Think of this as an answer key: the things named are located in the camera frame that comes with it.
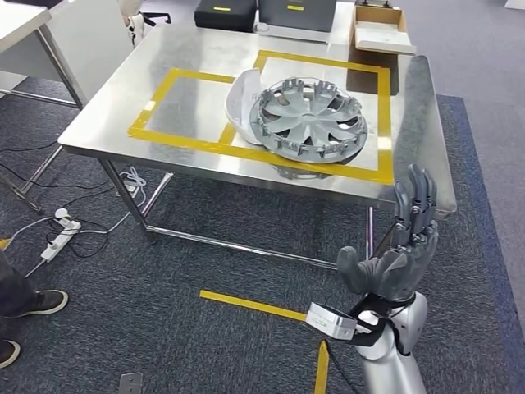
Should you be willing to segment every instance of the robotic hand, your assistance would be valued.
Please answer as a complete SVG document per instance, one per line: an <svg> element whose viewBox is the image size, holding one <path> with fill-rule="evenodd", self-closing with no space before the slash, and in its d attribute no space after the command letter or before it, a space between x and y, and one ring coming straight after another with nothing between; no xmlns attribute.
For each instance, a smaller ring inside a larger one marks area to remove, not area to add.
<svg viewBox="0 0 525 394"><path fill-rule="evenodd" d="M438 224L432 220L437 187L416 164L409 166L409 176L414 196L395 183L396 222L384 254L360 262L347 246L337 256L348 288L364 297L348 314L312 302L306 315L309 326L355 346L369 394L426 393L413 349L427 318L427 299L416 287L438 243Z"/></svg>
<svg viewBox="0 0 525 394"><path fill-rule="evenodd" d="M412 200L402 182L395 183L396 224L388 251L361 262L352 246L339 251L337 269L350 291L373 293L395 303L414 296L438 243L438 224L432 220L437 187L430 174L416 164L409 166L409 177L414 190Z"/></svg>

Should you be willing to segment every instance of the robotic finger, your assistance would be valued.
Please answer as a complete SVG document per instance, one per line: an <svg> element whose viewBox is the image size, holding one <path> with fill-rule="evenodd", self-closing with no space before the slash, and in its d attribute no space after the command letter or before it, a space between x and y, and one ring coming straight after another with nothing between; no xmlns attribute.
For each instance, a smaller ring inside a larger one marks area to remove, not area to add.
<svg viewBox="0 0 525 394"><path fill-rule="evenodd" d="M436 213L436 204L438 197L438 187L436 182L426 170L423 169L423 176L426 182L426 212L425 213L425 219L423 225L425 227L428 227L434 219L434 215Z"/></svg>
<svg viewBox="0 0 525 394"><path fill-rule="evenodd" d="M410 241L411 203L408 192L402 182L397 181L394 185L394 190L398 204L395 206L396 223L390 244L392 248L396 249L407 245Z"/></svg>
<svg viewBox="0 0 525 394"><path fill-rule="evenodd" d="M409 166L409 178L413 186L413 198L410 212L410 232L413 238L425 228L427 211L427 179L417 164Z"/></svg>

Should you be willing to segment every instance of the person's leg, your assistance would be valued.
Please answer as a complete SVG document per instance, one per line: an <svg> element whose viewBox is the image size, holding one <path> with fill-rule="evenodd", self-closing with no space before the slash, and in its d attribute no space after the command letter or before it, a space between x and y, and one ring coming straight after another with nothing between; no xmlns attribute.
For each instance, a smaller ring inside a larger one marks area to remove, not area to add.
<svg viewBox="0 0 525 394"><path fill-rule="evenodd" d="M20 313L36 301L36 293L26 279L8 263L0 250L0 315ZM0 369L14 363L20 354L20 345L13 341L0 340Z"/></svg>
<svg viewBox="0 0 525 394"><path fill-rule="evenodd" d="M29 314L54 314L67 304L66 293L59 290L33 291L29 283L9 265L0 250L0 316L18 318ZM0 369L14 362L20 345L0 340Z"/></svg>
<svg viewBox="0 0 525 394"><path fill-rule="evenodd" d="M36 293L27 279L8 263L0 250L0 316L14 316L31 308Z"/></svg>

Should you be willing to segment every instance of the black sneaker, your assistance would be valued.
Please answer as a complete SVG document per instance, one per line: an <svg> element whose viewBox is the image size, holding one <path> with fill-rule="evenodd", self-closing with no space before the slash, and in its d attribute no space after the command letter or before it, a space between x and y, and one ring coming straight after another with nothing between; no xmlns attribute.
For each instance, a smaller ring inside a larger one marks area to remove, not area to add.
<svg viewBox="0 0 525 394"><path fill-rule="evenodd" d="M13 341L0 341L0 369L14 363L19 354L19 344Z"/></svg>
<svg viewBox="0 0 525 394"><path fill-rule="evenodd" d="M36 292L36 302L30 310L9 318L21 318L29 314L55 314L67 304L69 297L60 290L42 290Z"/></svg>

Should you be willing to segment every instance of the gray carpet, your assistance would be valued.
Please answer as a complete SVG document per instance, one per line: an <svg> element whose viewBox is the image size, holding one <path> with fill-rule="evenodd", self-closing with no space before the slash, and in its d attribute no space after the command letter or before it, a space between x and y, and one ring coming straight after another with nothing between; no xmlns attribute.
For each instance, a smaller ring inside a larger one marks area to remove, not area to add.
<svg viewBox="0 0 525 394"><path fill-rule="evenodd" d="M24 83L61 94L60 86L35 84ZM419 286L430 312L415 354L429 393L523 392L525 345L465 105L459 98L439 102L458 213L441 224L439 249ZM27 126L42 111L56 115ZM9 143L19 147L45 144L73 115L3 98L0 133L17 130ZM0 141L0 149L6 142ZM0 153L0 163L29 174L29 164L43 156ZM162 175L140 172L151 185ZM41 182L90 186L105 180L96 161L65 153ZM48 212L88 194L36 187L31 193ZM78 201L70 212L110 226L125 209L112 192ZM0 235L37 218L0 188ZM391 220L378 213L377 234ZM363 208L181 174L159 199L151 221L321 259L333 260L342 245L364 254ZM8 255L20 271L29 271L39 260L48 231L42 225L24 233ZM102 241L91 236L75 244L87 253ZM168 237L149 245L131 219L112 233L100 254L79 259L65 250L31 282L68 291L71 302L57 315L2 321L0 337L20 342L23 353L0 374L0 392L116 393L120 374L136 371L144 373L145 394L312 392L321 335L287 318L200 299L198 291L298 311L312 300L342 309L356 300L333 272ZM353 350L342 344L333 350L363 387ZM327 392L351 391L330 363Z"/></svg>

